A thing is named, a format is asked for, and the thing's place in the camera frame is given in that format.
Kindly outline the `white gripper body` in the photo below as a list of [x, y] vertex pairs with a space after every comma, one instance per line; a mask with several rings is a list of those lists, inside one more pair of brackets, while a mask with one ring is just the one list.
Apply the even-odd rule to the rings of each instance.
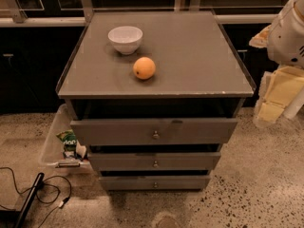
[[304, 0], [289, 0], [274, 19], [267, 52], [278, 64], [304, 67]]

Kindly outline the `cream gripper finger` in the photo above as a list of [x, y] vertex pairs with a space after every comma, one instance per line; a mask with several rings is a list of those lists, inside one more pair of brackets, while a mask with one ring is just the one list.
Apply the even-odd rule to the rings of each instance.
[[304, 88], [304, 69], [280, 66], [262, 76], [255, 106], [254, 124], [270, 126], [283, 115], [286, 107]]
[[268, 45], [268, 34], [271, 26], [263, 28], [258, 34], [251, 38], [249, 45], [254, 48], [266, 48]]

